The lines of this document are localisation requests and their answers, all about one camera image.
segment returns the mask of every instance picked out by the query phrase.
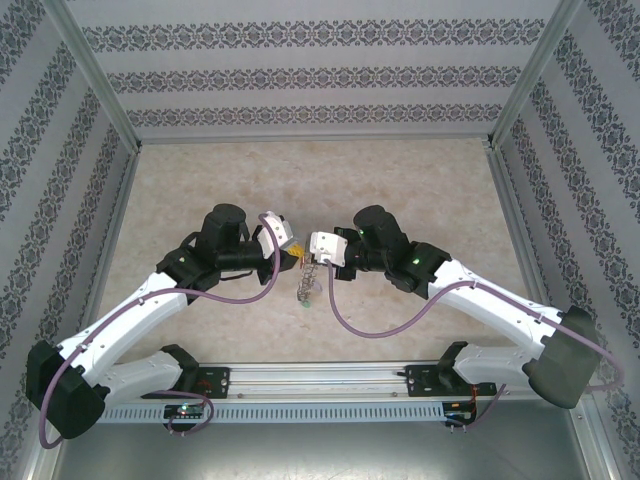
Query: spring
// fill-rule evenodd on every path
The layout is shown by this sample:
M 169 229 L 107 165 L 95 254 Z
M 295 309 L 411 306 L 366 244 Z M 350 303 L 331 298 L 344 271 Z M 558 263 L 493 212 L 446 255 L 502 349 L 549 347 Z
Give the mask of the spring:
M 309 300 L 311 289 L 316 281 L 317 270 L 318 265 L 312 262 L 311 253 L 305 253 L 302 264 L 302 279 L 298 284 L 298 292 L 296 293 L 296 298 L 300 303 Z

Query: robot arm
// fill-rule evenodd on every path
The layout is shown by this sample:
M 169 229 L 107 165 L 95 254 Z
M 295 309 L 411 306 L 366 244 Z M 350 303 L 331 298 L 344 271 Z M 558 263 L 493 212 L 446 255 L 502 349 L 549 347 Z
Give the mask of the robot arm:
M 433 245 L 409 242 L 393 215 L 380 206 L 358 212 L 354 224 L 357 230 L 336 227 L 334 233 L 311 235 L 309 250 L 314 260 L 335 265 L 336 279 L 351 281 L 357 271 L 379 271 L 396 288 L 425 300 L 446 291 L 440 301 L 495 328 L 516 344 L 479 347 L 455 342 L 440 360 L 443 385 L 460 380 L 528 385 L 554 405 L 573 408 L 577 404 L 600 358 L 540 318 L 597 343 L 594 322 L 586 312 L 571 307 L 564 313 L 531 302 L 476 275 Z M 460 282 L 469 286 L 452 288 Z
M 269 282 L 274 268 L 273 242 L 261 226 L 249 239 L 245 218 L 244 211 L 234 205 L 217 205 L 206 216 L 202 230 L 169 252 L 156 272 L 124 302 L 55 347 L 46 341 L 33 347 L 27 360 L 26 394 L 40 408 L 54 374 L 78 345 L 125 305 L 140 299 L 138 305 L 100 331 L 60 377 L 47 418 L 63 438 L 84 433 L 105 408 L 157 390 L 188 391 L 192 387 L 190 382 L 194 381 L 198 364 L 177 345 L 164 347 L 143 360 L 118 366 L 114 363 L 151 329 L 187 308 L 196 298 L 181 292 L 148 301 L 143 301 L 143 296 L 170 288 L 205 292 L 223 280 L 221 273 L 227 271 L 256 270 L 262 285 Z M 288 222 L 272 212 L 266 214 L 265 221 L 275 232 L 277 248 L 281 250 L 280 271 L 291 269 L 297 258 L 284 251 L 295 243 Z

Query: patterned wall panel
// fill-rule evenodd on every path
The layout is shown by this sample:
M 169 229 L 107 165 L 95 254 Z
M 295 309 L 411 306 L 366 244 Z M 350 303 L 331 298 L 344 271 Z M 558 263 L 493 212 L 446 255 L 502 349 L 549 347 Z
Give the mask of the patterned wall panel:
M 143 139 L 486 134 L 556 4 L 68 2 Z
M 79 326 L 129 153 L 37 1 L 2 2 L 0 478 L 36 413 L 26 355 Z
M 639 22 L 633 2 L 585 2 L 500 146 L 549 296 L 626 367 L 596 397 L 622 478 L 640 478 Z

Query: small object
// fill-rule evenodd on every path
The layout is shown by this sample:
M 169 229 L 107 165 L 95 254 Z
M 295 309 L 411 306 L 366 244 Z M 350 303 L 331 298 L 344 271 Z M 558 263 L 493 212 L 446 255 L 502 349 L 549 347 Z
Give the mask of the small object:
M 318 265 L 312 262 L 311 253 L 305 253 L 302 258 L 302 278 L 298 284 L 298 291 L 296 292 L 296 298 L 302 304 L 304 308 L 311 307 L 311 291 L 316 285 Z

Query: beige floor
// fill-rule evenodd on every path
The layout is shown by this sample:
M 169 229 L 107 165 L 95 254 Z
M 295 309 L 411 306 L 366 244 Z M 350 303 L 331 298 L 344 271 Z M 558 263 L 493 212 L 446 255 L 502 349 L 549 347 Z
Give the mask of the beige floor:
M 473 271 L 525 294 L 486 157 L 479 140 L 236 143 L 145 146 L 106 285 L 101 312 L 119 303 L 164 254 L 199 230 L 217 203 L 284 215 L 302 238 L 314 230 L 351 226 L 371 204 L 392 212 L 412 240 L 450 252 Z M 325 293 L 310 309 L 295 298 L 300 271 L 284 273 L 257 304 L 198 300 L 158 326 L 123 357 L 150 355 L 178 343 L 201 362 L 297 362 L 435 359 L 455 340 L 506 345 L 494 330 L 436 306 L 409 331 L 366 340 L 343 330 Z M 257 277 L 216 287 L 246 297 Z M 343 314 L 380 331 L 412 317 L 424 304 L 397 291 L 381 274 L 337 284 Z

